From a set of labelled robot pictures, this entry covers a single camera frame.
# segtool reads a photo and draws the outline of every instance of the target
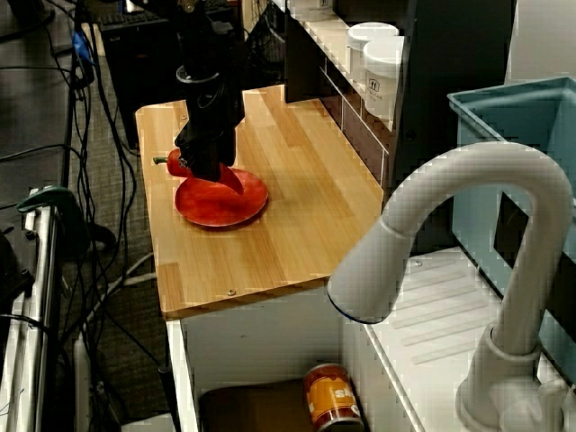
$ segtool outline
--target white container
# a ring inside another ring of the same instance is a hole
[[[290,15],[300,22],[325,21],[334,15],[334,0],[288,0]]]
[[[366,67],[366,110],[382,119],[393,120],[404,37],[373,40],[364,46]]]
[[[357,83],[366,81],[364,46],[369,41],[398,36],[398,29],[382,22],[363,22],[348,29],[346,45],[350,48],[350,74]]]

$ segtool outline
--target white faucet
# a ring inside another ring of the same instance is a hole
[[[427,162],[398,187],[379,220],[340,263],[328,282],[328,297],[352,320],[384,320],[398,298],[426,217],[458,191],[486,184],[524,189],[532,216],[498,319],[484,331],[458,389],[456,412],[472,432],[576,432],[562,408],[568,387],[564,382],[541,385],[536,378],[538,332],[572,222],[570,182],[544,153],[485,142]]]

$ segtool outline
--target orange can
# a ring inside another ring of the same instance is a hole
[[[304,376],[304,392],[315,432],[364,432],[364,422],[346,369],[320,364]]]

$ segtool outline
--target wooden board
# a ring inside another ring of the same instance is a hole
[[[373,225],[383,191],[318,100],[286,104],[284,87],[246,91],[235,167],[269,200],[234,230],[201,229],[176,210],[182,178],[156,166],[186,123],[184,102],[136,114],[162,313],[180,319],[322,284]]]

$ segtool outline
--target blue bin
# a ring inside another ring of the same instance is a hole
[[[576,193],[576,81],[561,77],[500,85],[449,94],[448,99],[459,117],[459,147],[497,140],[539,149],[562,167]],[[505,292],[511,273],[494,249],[503,194],[530,214],[530,201],[524,191],[506,184],[489,185],[454,198],[452,224],[453,233],[501,293]],[[563,252],[576,262],[574,224]],[[548,312],[540,338],[557,364],[576,382],[576,344]]]

